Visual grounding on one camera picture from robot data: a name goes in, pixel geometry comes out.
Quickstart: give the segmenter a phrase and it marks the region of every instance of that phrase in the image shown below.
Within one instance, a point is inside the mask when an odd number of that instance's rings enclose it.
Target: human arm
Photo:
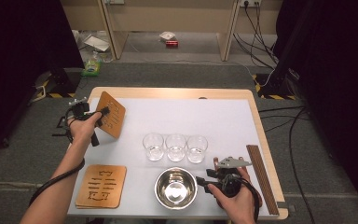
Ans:
[[[74,169],[83,161],[94,134],[95,123],[101,115],[101,113],[95,113],[84,121],[69,120],[70,123],[72,122],[70,129],[74,140],[51,178]],[[76,178],[77,173],[44,190],[27,209],[21,224],[63,223],[72,199]]]
[[[239,167],[238,171],[241,177],[250,183],[250,176],[248,175],[246,167]],[[226,197],[226,195],[213,184],[209,184],[208,188],[235,224],[255,223],[254,198],[252,192],[244,185],[241,186],[240,192],[232,198]]]

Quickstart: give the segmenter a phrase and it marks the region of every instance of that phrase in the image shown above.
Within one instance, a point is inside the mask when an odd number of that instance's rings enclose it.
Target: wooden coaster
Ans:
[[[106,91],[101,94],[96,111],[100,111],[104,107],[109,108],[109,114],[101,118],[103,125],[100,128],[113,137],[119,138],[126,108]]]
[[[127,173],[125,166],[90,165],[76,198],[77,208],[117,208]]]

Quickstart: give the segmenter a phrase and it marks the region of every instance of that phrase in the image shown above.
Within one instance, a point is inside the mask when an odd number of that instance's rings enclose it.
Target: wooden stick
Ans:
[[[270,215],[279,215],[278,206],[275,202],[272,188],[269,183],[269,177],[267,176],[266,167],[264,166],[263,158],[261,157],[258,146],[248,145],[249,155],[251,157],[252,164],[255,168],[255,174],[260,184],[261,191],[266,201],[267,209]]]

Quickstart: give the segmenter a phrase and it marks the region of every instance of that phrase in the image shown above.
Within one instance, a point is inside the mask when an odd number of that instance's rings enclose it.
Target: metal bowl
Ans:
[[[158,176],[155,194],[159,203],[172,210],[188,207],[197,196],[196,178],[187,170],[173,167]]]

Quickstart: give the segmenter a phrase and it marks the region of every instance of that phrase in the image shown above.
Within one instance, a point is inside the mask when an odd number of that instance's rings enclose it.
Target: clear drinking glass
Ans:
[[[208,141],[204,136],[194,135],[187,140],[187,158],[193,163],[200,163],[205,158],[205,152],[208,148]]]
[[[149,133],[144,137],[146,156],[151,161],[159,161],[164,156],[164,138],[159,133]]]
[[[179,133],[169,135],[165,139],[165,146],[171,161],[181,161],[186,154],[186,138]]]

